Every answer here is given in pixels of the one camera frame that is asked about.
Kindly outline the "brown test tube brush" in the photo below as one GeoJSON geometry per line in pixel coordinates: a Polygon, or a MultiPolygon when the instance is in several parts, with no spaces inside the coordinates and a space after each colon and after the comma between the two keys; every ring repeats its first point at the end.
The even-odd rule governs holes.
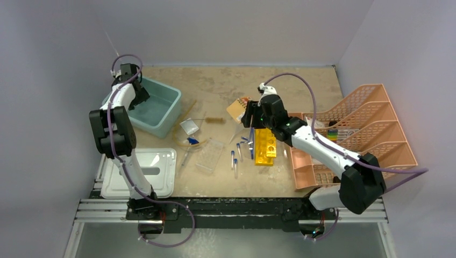
{"type": "Polygon", "coordinates": [[[206,117],[206,118],[201,118],[201,119],[194,119],[198,121],[203,121],[205,123],[211,123],[211,124],[224,124],[226,120],[221,117],[206,117]]]}

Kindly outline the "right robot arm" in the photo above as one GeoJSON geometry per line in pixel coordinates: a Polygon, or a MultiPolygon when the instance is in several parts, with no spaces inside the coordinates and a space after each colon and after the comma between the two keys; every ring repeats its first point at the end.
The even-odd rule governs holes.
{"type": "Polygon", "coordinates": [[[271,130],[277,140],[311,155],[340,179],[339,185],[319,187],[304,197],[302,212],[307,218],[340,207],[362,214],[386,191],[373,154],[360,155],[320,135],[303,119],[290,116],[277,94],[248,101],[241,122],[244,127],[271,130]]]}

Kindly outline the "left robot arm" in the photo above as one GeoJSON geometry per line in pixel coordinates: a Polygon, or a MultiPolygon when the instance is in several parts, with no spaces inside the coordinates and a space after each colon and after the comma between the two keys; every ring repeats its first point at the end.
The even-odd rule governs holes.
{"type": "Polygon", "coordinates": [[[99,109],[90,111],[89,120],[97,150],[112,160],[127,184],[128,210],[153,220],[160,214],[160,205],[137,159],[137,138],[127,113],[148,99],[149,94],[141,85],[140,67],[122,64],[120,72],[114,74],[107,100],[99,109]]]}

